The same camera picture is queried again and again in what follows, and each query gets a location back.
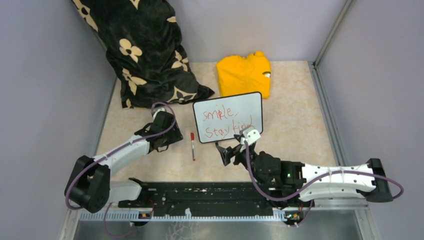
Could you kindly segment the black framed whiteboard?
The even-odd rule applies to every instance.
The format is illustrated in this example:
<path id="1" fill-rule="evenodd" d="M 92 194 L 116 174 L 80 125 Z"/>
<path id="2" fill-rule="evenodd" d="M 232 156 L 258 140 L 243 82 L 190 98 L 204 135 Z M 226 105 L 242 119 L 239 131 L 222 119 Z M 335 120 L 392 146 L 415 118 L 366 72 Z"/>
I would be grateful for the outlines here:
<path id="1" fill-rule="evenodd" d="M 202 144 L 233 139 L 249 126 L 260 134 L 264 130 L 262 94 L 258 91 L 198 101 L 192 109 L 197 139 Z"/>

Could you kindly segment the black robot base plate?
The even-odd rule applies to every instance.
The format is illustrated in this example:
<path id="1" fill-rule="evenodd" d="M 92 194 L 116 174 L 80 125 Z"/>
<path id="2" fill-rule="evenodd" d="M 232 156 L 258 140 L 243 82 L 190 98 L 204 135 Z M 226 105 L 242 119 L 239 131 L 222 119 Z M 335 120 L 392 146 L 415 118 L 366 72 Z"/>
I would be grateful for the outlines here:
<path id="1" fill-rule="evenodd" d="M 140 196 L 123 200 L 119 208 L 152 208 L 155 217 L 182 217 L 186 209 L 193 217 L 262 217 L 286 207 L 309 207 L 297 197 L 272 201 L 251 182 L 142 182 Z"/>

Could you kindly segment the red capped white marker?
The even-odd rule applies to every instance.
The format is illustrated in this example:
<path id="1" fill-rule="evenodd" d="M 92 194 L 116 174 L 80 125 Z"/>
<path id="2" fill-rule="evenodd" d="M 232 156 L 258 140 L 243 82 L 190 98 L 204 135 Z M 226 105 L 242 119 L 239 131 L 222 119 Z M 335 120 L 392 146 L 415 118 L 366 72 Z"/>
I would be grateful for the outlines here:
<path id="1" fill-rule="evenodd" d="M 196 156 L 195 156 L 195 134 L 193 132 L 190 133 L 190 141 L 191 141 L 192 160 L 195 161 L 196 160 Z"/>

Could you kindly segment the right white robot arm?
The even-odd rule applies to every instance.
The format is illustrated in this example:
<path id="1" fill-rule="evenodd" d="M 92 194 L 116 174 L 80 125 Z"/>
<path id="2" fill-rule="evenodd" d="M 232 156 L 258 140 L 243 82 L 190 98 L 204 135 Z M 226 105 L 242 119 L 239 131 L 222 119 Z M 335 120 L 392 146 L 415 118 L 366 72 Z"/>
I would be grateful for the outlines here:
<path id="1" fill-rule="evenodd" d="M 295 206 L 299 201 L 316 199 L 357 198 L 372 203 L 388 203 L 395 199 L 382 161 L 370 158 L 355 166 L 326 167 L 303 162 L 283 161 L 243 144 L 224 148 L 215 144 L 223 164 L 231 159 L 248 171 L 256 191 L 267 200 Z"/>

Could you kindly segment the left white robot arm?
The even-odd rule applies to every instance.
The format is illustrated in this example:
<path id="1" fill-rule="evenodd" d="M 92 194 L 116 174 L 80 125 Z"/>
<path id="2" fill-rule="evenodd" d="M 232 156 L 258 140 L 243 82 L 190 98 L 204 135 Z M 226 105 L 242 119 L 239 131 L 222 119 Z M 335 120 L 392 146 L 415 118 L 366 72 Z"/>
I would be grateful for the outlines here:
<path id="1" fill-rule="evenodd" d="M 136 131 L 127 141 L 93 157 L 79 157 L 64 190 L 70 210 L 85 209 L 97 213 L 113 203 L 144 207 L 150 193 L 142 181 L 130 177 L 112 181 L 112 177 L 133 161 L 153 151 L 166 151 L 169 145 L 183 140 L 174 113 L 164 108 L 152 114 L 152 122 Z"/>

